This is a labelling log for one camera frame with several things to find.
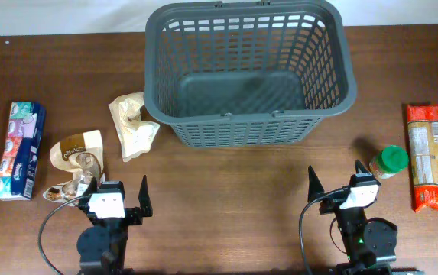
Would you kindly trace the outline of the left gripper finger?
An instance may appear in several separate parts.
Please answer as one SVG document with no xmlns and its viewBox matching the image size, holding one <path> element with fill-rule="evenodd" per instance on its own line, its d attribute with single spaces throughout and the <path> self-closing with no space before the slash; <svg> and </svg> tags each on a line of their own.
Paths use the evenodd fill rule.
<svg viewBox="0 0 438 275">
<path fill-rule="evenodd" d="M 93 193 L 95 193 L 98 189 L 98 181 L 95 177 L 92 178 L 90 184 L 86 188 L 85 192 L 83 193 L 84 196 L 91 196 Z"/>
<path fill-rule="evenodd" d="M 152 217 L 153 208 L 151 204 L 151 198 L 148 192 L 148 181 L 147 176 L 144 175 L 141 181 L 141 186 L 138 194 L 138 201 L 140 203 L 140 210 L 142 217 Z"/>
</svg>

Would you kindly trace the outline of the brown mushroom snack bag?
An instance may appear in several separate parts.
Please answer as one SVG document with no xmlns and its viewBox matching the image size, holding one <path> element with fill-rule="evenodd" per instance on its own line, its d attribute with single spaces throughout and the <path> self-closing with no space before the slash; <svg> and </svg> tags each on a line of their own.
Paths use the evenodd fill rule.
<svg viewBox="0 0 438 275">
<path fill-rule="evenodd" d="M 59 141 L 50 149 L 50 162 L 58 170 L 71 173 L 73 178 L 47 189 L 43 194 L 46 200 L 67 202 L 81 196 L 93 180 L 100 187 L 105 180 L 100 130 L 74 134 Z"/>
</svg>

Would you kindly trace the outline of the green lid jar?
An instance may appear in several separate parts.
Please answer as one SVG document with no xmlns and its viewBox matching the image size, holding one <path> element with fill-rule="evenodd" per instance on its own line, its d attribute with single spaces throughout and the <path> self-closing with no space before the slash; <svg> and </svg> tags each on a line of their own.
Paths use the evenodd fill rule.
<svg viewBox="0 0 438 275">
<path fill-rule="evenodd" d="M 409 164 L 409 156 L 402 147 L 391 145 L 373 157 L 369 169 L 379 179 L 388 179 L 404 170 Z"/>
</svg>

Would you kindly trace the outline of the beige paper bag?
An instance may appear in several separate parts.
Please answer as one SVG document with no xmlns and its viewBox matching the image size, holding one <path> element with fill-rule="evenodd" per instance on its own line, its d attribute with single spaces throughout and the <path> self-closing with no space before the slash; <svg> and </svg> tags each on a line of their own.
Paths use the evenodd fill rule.
<svg viewBox="0 0 438 275">
<path fill-rule="evenodd" d="M 160 128 L 156 122 L 141 119 L 143 107 L 143 92 L 121 95 L 109 104 L 124 162 L 148 153 Z"/>
</svg>

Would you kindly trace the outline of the orange spaghetti pasta package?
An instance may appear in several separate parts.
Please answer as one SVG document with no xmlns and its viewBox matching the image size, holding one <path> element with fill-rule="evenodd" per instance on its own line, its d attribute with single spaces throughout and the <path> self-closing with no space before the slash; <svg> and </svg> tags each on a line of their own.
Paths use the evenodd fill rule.
<svg viewBox="0 0 438 275">
<path fill-rule="evenodd" d="M 438 211 L 438 105 L 408 105 L 406 115 L 414 211 Z"/>
</svg>

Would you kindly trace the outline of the Kleenex tissue multipack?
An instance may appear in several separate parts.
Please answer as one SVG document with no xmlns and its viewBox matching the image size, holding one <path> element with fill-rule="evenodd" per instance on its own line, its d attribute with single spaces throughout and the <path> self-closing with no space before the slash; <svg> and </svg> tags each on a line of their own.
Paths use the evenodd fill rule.
<svg viewBox="0 0 438 275">
<path fill-rule="evenodd" d="M 0 200 L 29 200 L 37 172 L 45 108 L 37 102 L 13 102 L 0 161 Z"/>
</svg>

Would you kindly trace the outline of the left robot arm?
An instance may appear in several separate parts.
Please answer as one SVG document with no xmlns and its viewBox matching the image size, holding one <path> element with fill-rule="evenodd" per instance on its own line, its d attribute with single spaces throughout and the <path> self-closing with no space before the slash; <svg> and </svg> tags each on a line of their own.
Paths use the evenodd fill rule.
<svg viewBox="0 0 438 275">
<path fill-rule="evenodd" d="M 80 255 L 81 274 L 134 274 L 125 267 L 128 228 L 140 226 L 143 219 L 153 215 L 148 181 L 141 181 L 139 206 L 124 206 L 125 188 L 121 181 L 92 180 L 77 207 L 92 223 L 78 238 L 76 248 Z"/>
</svg>

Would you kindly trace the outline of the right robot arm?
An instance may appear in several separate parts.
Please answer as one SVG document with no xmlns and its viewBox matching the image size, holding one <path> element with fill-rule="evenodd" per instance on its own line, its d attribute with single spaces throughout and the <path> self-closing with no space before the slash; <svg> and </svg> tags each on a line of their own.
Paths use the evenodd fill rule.
<svg viewBox="0 0 438 275">
<path fill-rule="evenodd" d="M 308 167 L 309 189 L 307 210 L 319 204 L 321 215 L 333 214 L 333 222 L 341 234 L 348 261 L 337 264 L 335 274 L 391 274 L 390 263 L 396 261 L 397 226 L 383 218 L 368 219 L 365 209 L 376 202 L 381 183 L 363 166 L 355 162 L 355 174 L 349 184 L 326 192 L 312 167 Z"/>
</svg>

